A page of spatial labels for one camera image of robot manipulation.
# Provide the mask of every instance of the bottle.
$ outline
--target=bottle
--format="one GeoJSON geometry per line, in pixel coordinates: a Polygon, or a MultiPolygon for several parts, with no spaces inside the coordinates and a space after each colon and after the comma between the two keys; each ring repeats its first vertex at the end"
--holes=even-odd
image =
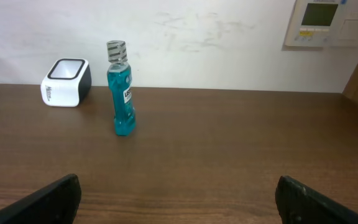
{"type": "Polygon", "coordinates": [[[127,136],[135,128],[135,108],[132,104],[131,66],[128,64],[124,41],[113,40],[107,43],[109,62],[107,72],[109,89],[114,101],[114,127],[116,134],[127,136]]]}

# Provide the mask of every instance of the gray screen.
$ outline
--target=gray screen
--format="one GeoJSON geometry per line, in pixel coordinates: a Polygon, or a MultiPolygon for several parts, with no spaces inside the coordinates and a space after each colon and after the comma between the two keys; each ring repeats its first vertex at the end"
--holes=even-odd
{"type": "Polygon", "coordinates": [[[309,3],[303,17],[303,26],[330,26],[333,22],[337,4],[309,3]]]}

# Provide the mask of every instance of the teal liquid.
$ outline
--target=teal liquid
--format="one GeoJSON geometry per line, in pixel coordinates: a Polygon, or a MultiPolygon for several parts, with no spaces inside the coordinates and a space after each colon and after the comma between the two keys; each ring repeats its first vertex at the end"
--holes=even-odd
{"type": "Polygon", "coordinates": [[[135,128],[135,108],[132,104],[131,93],[131,66],[128,63],[115,63],[109,67],[108,73],[109,88],[114,100],[114,126],[119,136],[129,135],[135,128]]]}

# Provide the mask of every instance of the silver striped cap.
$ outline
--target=silver striped cap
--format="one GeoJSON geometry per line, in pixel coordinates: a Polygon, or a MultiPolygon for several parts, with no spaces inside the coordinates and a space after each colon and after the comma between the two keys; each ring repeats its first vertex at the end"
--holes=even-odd
{"type": "Polygon", "coordinates": [[[107,53],[109,55],[109,62],[128,61],[125,41],[112,40],[107,42],[107,53]]]}

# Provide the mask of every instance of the yellow button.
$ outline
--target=yellow button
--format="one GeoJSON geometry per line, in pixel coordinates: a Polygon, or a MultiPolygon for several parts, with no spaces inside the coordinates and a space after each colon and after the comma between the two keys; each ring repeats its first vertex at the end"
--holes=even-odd
{"type": "Polygon", "coordinates": [[[299,32],[299,35],[302,37],[311,37],[313,35],[314,32],[310,32],[310,31],[301,31],[299,32]]]}

